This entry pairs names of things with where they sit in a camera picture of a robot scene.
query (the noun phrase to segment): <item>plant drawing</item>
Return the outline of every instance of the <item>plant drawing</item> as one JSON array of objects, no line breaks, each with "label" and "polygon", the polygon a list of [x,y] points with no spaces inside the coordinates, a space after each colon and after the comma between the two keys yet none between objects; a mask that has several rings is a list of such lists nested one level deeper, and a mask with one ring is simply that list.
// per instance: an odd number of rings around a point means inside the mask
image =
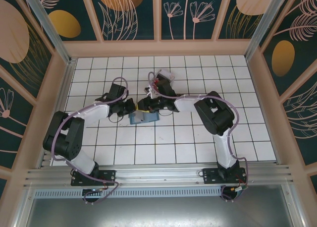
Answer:
[{"label": "plant drawing", "polygon": [[132,37],[134,40],[138,32],[138,16],[132,0],[102,1],[109,5],[104,7],[98,3],[104,16],[102,34],[105,39],[127,40]]},{"label": "plant drawing", "polygon": [[[0,118],[9,118],[9,119],[15,121],[16,123],[18,123],[22,126],[26,126],[26,124],[23,124],[22,122],[19,122],[18,120],[14,119],[10,116],[10,110],[11,110],[11,107],[13,104],[13,98],[14,98],[13,91],[8,89],[7,93],[5,93],[4,88],[2,88],[2,87],[0,88]],[[17,134],[17,133],[15,133],[11,130],[8,130],[4,127],[0,126],[0,129],[9,133],[9,134],[15,135],[19,138],[23,137],[23,135]]]},{"label": "plant drawing", "polygon": [[199,7],[197,7],[197,2],[192,2],[190,3],[190,12],[194,22],[194,29],[193,29],[193,40],[194,40],[196,23],[214,20],[215,14],[212,14],[213,12],[212,2],[210,3],[202,2],[200,3]]},{"label": "plant drawing", "polygon": [[172,40],[174,40],[170,19],[172,17],[183,15],[183,11],[181,10],[181,6],[179,5],[179,2],[178,3],[172,2],[170,5],[168,2],[164,3],[164,10],[168,17],[170,35],[172,37]]}]

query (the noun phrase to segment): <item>dark green background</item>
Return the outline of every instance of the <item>dark green background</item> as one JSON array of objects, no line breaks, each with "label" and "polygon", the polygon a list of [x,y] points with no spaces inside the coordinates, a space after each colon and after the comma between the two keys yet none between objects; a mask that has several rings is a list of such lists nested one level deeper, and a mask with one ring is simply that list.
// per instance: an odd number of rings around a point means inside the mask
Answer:
[{"label": "dark green background", "polygon": [[[305,82],[291,97],[300,95],[307,90],[309,90],[317,81],[317,73],[315,73],[307,82]],[[306,102],[306,106],[312,105],[313,103],[317,102],[317,95],[311,96]],[[288,117],[290,118],[298,118],[298,115],[294,112],[288,112],[286,113]],[[309,116],[312,113],[307,113],[308,115],[305,115],[304,112],[301,113],[303,117]],[[301,137],[302,134],[299,131],[296,131],[292,129],[294,135]],[[296,138],[298,147],[301,151],[301,154],[303,156],[304,163],[306,165],[312,164],[317,162],[317,136],[309,139],[298,139]]]},{"label": "dark green background", "polygon": [[[233,38],[226,36],[226,27],[227,27],[227,22],[229,20],[230,14],[232,13],[232,11],[236,5],[237,5],[237,0],[230,0],[229,7],[228,7],[228,10],[227,10],[226,16],[224,18],[220,34],[219,34],[219,39],[233,39]],[[236,8],[234,15],[233,15],[233,18],[236,16],[236,14],[238,14],[238,12],[239,12],[239,10],[238,10],[238,8]],[[255,20],[257,19],[258,16],[259,15],[254,15],[251,17],[248,27],[250,27],[255,22]],[[253,33],[246,33],[245,36],[243,37],[244,29],[245,29],[245,26],[242,27],[242,29],[240,30],[240,33],[234,39],[250,39],[253,36]]]},{"label": "dark green background", "polygon": [[6,184],[6,180],[0,178],[0,199],[1,199],[2,193],[3,193],[4,188],[5,188],[5,184]]},{"label": "dark green background", "polygon": [[[24,17],[26,23],[28,23],[28,25],[36,32],[36,30],[34,29],[34,27],[32,26],[31,22],[28,20],[28,18],[25,16],[25,14],[23,13],[22,9],[20,8],[20,6],[18,5],[18,3],[15,1],[15,0],[5,0],[7,1],[8,3],[10,3],[11,5],[13,5],[21,14],[22,16]],[[38,35],[40,41],[41,41],[41,44],[43,45],[44,49],[45,49],[45,54],[47,55],[48,57],[48,60],[46,61],[46,64],[45,64],[45,67],[42,69],[42,71],[45,73],[47,67],[49,66],[49,62],[51,60],[51,57],[52,57],[52,54],[51,52],[48,50],[48,48],[46,47],[46,45],[44,44],[44,42],[42,41],[41,37]],[[29,57],[30,60],[32,61],[35,61],[36,58],[34,58],[32,56],[32,54],[30,53],[30,50],[27,54],[27,56]],[[2,67],[5,68],[5,70],[7,70],[19,83],[21,83],[21,85],[26,89],[28,90],[35,98],[37,97],[38,93],[39,93],[39,90],[40,90],[40,85],[37,86],[36,88],[33,88],[33,87],[30,87],[29,85],[27,85],[22,79],[19,78],[19,76],[14,72],[14,70],[11,68],[10,66],[10,63],[3,60],[1,57],[0,57],[0,65]]]},{"label": "dark green background", "polygon": [[311,181],[312,181],[312,183],[313,183],[315,192],[316,192],[316,194],[317,194],[317,175],[311,176]]},{"label": "dark green background", "polygon": [[[195,28],[195,39],[211,39],[214,25],[215,25],[216,20],[217,20],[220,4],[221,4],[222,0],[188,0],[187,16],[186,16],[186,39],[189,39],[189,40],[193,39],[193,26],[194,26],[192,15],[190,12],[190,3],[195,2],[195,1],[197,1],[197,7],[199,7],[200,3],[202,3],[202,2],[210,3],[213,1],[213,3],[212,3],[213,12],[212,13],[215,14],[214,20],[197,23],[196,28]],[[180,6],[181,6],[181,10],[183,11],[183,13],[185,13],[186,0],[162,0],[162,5],[161,5],[161,7],[162,7],[161,33],[162,33],[162,35],[161,36],[162,36],[163,40],[171,40],[172,37],[170,35],[168,17],[166,15],[165,10],[164,10],[164,3],[166,3],[166,2],[169,2],[169,5],[172,2],[175,2],[175,3],[179,2]],[[183,38],[184,38],[184,14],[171,18],[171,27],[172,27],[174,39],[183,40]]]},{"label": "dark green background", "polygon": [[[291,9],[300,2],[301,0],[295,0]],[[294,19],[301,14],[302,12],[300,11],[299,7],[296,8],[283,19],[276,32],[290,28]],[[290,43],[292,43],[295,49],[295,58],[289,72],[282,77],[278,77],[272,70],[272,55],[275,46],[278,44],[278,42],[282,40],[287,40]],[[275,82],[279,95],[282,95],[286,91],[286,89],[290,85],[292,85],[293,82],[315,61],[315,59],[317,58],[316,45],[317,33],[315,33],[312,37],[308,38],[308,41],[293,41],[289,35],[289,31],[283,32],[279,35],[272,37],[263,55],[271,72],[272,78]]]},{"label": "dark green background", "polygon": [[[0,87],[4,88],[5,94],[7,94],[8,89],[14,92],[10,116],[19,122],[27,124],[32,113],[33,106],[1,78]],[[21,135],[24,134],[26,128],[9,118],[3,117],[0,117],[0,126]],[[21,140],[21,138],[16,137],[15,135],[11,135],[3,130],[0,130],[0,149],[18,151]],[[0,166],[9,169],[12,168],[15,156],[16,154],[14,153],[0,152]]]},{"label": "dark green background", "polygon": [[283,10],[283,9],[284,9],[284,7],[285,7],[285,5],[286,5],[287,1],[288,1],[288,0],[284,0],[283,4],[282,4],[282,5],[281,5],[281,7],[279,8],[279,10],[278,10],[278,12],[277,12],[277,14],[276,14],[276,16],[275,16],[274,20],[272,21],[272,23],[271,23],[271,24],[270,24],[270,26],[268,27],[268,29],[267,29],[266,33],[264,34],[264,36],[263,36],[262,40],[260,41],[260,47],[262,46],[262,44],[263,44],[263,43],[264,43],[264,41],[266,40],[266,38],[267,38],[268,34],[270,33],[270,31],[271,31],[271,27],[272,27],[272,26],[276,23],[276,21],[277,21],[277,19],[278,19],[279,15],[280,15],[280,13],[282,12],[282,10]]},{"label": "dark green background", "polygon": [[[103,28],[104,16],[98,3],[106,7],[101,0],[92,0],[98,18],[100,30]],[[136,8],[138,16],[138,32],[135,40],[154,39],[154,19],[153,19],[153,0],[143,0]],[[127,40],[132,40],[134,35],[130,35]]]}]

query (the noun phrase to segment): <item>flower illustration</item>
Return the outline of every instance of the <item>flower illustration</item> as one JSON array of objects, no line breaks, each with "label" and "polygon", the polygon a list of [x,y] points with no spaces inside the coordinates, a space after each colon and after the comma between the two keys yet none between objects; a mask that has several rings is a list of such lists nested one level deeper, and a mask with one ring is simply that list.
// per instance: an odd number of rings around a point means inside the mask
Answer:
[{"label": "flower illustration", "polygon": [[212,14],[213,12],[212,2],[210,3],[202,2],[200,3],[199,7],[197,7],[197,2],[192,2],[190,3],[190,12],[192,14],[192,18],[194,22],[193,39],[195,39],[196,23],[214,20],[215,14]]},{"label": "flower illustration", "polygon": [[172,40],[173,40],[174,37],[173,37],[172,27],[170,24],[170,19],[172,17],[177,17],[177,16],[182,15],[183,11],[181,10],[179,2],[178,3],[172,2],[170,5],[168,2],[166,2],[166,3],[164,3],[164,9],[165,9],[165,12],[166,12],[167,17],[168,17],[170,35],[171,35]]}]

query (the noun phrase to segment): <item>black wire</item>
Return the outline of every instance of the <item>black wire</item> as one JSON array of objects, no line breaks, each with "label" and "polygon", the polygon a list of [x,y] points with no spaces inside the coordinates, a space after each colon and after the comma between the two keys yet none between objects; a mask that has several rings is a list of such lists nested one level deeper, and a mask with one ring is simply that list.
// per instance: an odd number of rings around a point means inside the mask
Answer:
[{"label": "black wire", "polygon": [[109,121],[110,121],[111,123],[117,124],[117,123],[119,123],[120,121],[122,121],[122,120],[123,120],[123,116],[121,117],[121,120],[118,120],[117,122],[113,122],[113,121],[111,121],[111,120],[110,120],[110,116],[108,117],[108,119],[109,119]]}]

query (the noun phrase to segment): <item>enclosure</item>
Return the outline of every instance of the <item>enclosure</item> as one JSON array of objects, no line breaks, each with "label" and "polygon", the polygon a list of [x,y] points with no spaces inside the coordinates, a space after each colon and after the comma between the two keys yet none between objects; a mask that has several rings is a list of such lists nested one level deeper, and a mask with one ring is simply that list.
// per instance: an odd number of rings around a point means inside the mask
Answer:
[{"label": "enclosure", "polygon": [[[317,0],[0,0],[1,226],[317,226],[316,8]],[[216,167],[217,151],[196,112],[164,110],[141,124],[113,114],[85,127],[82,150],[120,185],[102,204],[71,210],[91,187],[71,186],[71,168],[43,149],[53,114],[92,104],[116,77],[137,103],[160,70],[175,76],[177,94],[216,91],[237,109],[230,140],[247,159],[249,190],[222,203],[225,183],[204,184],[200,171]],[[201,206],[186,218],[190,203]]]}]

